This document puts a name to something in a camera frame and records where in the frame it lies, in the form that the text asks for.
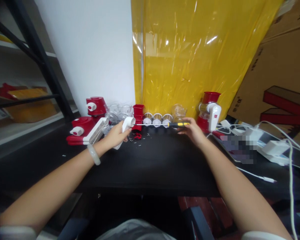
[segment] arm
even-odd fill
[[[291,239],[277,214],[254,185],[203,135],[193,118],[183,120],[189,121],[190,125],[178,134],[187,134],[205,155],[220,194],[239,230],[243,233],[267,232]]]
[[[127,141],[131,129],[121,133],[122,124],[123,121],[93,145],[99,157],[120,142]],[[0,226],[29,226],[39,234],[93,165],[87,149],[70,159],[33,185],[5,210],[0,215]]]

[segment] screwdriver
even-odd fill
[[[136,126],[168,126],[168,127],[174,127],[174,128],[185,128],[185,125],[189,125],[188,122],[179,122],[179,123],[168,123],[168,124],[135,124]]]

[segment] yellow and black screwdriver handle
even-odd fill
[[[185,125],[190,125],[188,122],[168,123],[168,127],[185,128]]]

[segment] cardboard box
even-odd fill
[[[299,20],[297,1],[259,45],[228,114],[252,125],[261,120],[275,123],[300,144]],[[268,124],[261,128],[282,137]]]
[[[262,42],[297,28],[300,28],[300,0],[295,1],[295,4],[290,11],[273,20],[273,23]]]

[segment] black table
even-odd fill
[[[66,124],[1,159],[0,191],[25,191],[84,150],[85,146],[67,144],[65,138],[71,128],[71,124]],[[141,140],[123,143],[119,150],[111,149],[104,154],[101,165],[89,171],[76,192],[220,196],[203,154],[187,136],[163,127],[144,127],[141,134]],[[257,164],[236,165],[278,181],[268,183],[245,174],[265,197],[290,198],[289,172],[285,168],[259,154]],[[295,200],[300,200],[297,177],[294,195]]]

